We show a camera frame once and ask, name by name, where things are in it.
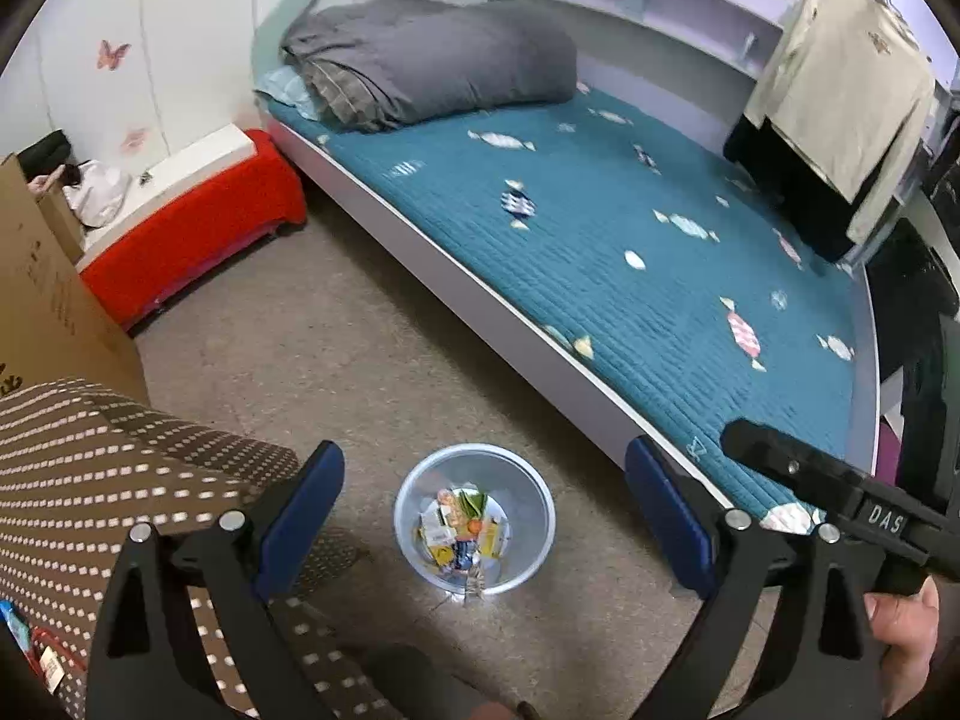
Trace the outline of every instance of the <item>teal bedspread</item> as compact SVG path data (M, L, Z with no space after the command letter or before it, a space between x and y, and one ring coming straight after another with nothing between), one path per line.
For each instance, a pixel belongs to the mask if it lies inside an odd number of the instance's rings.
M275 100L270 112L544 327L734 504L810 527L810 509L718 440L745 416L843 456L853 284L763 212L737 167L586 88L379 135Z

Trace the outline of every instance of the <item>gray comforter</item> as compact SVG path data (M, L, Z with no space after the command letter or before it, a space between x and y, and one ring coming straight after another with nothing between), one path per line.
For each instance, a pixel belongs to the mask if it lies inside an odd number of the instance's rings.
M282 47L335 110L333 95L350 108L365 104L357 85L337 71L362 81L376 125L358 128L399 127L511 103L562 103L576 89L573 41L519 1L458 7L377 0L307 12Z

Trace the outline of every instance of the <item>floor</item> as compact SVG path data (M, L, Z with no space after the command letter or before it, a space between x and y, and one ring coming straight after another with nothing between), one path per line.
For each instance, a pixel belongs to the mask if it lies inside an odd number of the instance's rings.
M347 455L331 516L362 557L311 599L357 643L403 641L547 720L626 718L699 608L674 587L621 472L319 191L306 227L234 258L137 335L155 406L306 456ZM402 560L392 500L433 450L517 452L556 500L551 556L527 584L457 603ZM765 597L717 704L742 693Z

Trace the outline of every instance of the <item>white bag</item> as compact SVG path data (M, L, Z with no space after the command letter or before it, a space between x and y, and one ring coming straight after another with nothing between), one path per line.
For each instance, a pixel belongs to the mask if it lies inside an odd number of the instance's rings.
M87 227L103 227L120 213L133 179L118 167L108 167L95 159L80 165L80 173L80 186L64 187L66 201Z

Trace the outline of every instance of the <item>red cloth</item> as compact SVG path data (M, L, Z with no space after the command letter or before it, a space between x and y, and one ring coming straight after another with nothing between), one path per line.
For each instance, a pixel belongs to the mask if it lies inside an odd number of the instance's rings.
M123 327L259 234L306 221L304 187L267 133L256 155L167 203L109 247L80 278Z

